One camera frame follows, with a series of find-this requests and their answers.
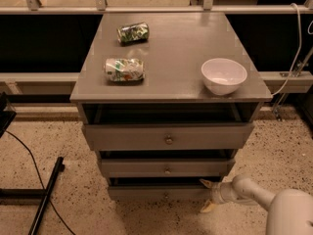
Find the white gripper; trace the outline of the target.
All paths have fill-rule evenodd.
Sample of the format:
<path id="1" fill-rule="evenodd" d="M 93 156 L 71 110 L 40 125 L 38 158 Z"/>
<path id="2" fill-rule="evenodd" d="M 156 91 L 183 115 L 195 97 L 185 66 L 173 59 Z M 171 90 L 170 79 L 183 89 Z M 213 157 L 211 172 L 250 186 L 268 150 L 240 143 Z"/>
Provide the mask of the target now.
<path id="1" fill-rule="evenodd" d="M 207 189 L 211 189 L 211 201 L 206 201 L 201 208 L 201 213 L 212 212 L 217 205 L 234 202 L 236 195 L 231 182 L 212 182 L 201 179 L 200 183 Z"/>

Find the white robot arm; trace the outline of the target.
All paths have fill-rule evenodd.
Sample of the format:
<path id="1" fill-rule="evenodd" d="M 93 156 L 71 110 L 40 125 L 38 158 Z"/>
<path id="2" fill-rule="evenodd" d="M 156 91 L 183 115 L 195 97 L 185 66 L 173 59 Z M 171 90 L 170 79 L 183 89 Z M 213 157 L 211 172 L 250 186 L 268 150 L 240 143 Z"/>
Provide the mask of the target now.
<path id="1" fill-rule="evenodd" d="M 267 211 L 266 235 L 313 235 L 313 196 L 306 192 L 285 189 L 274 194 L 244 175 L 230 182 L 201 179 L 201 183 L 208 189 L 201 212 L 230 202 L 258 204 Z"/>

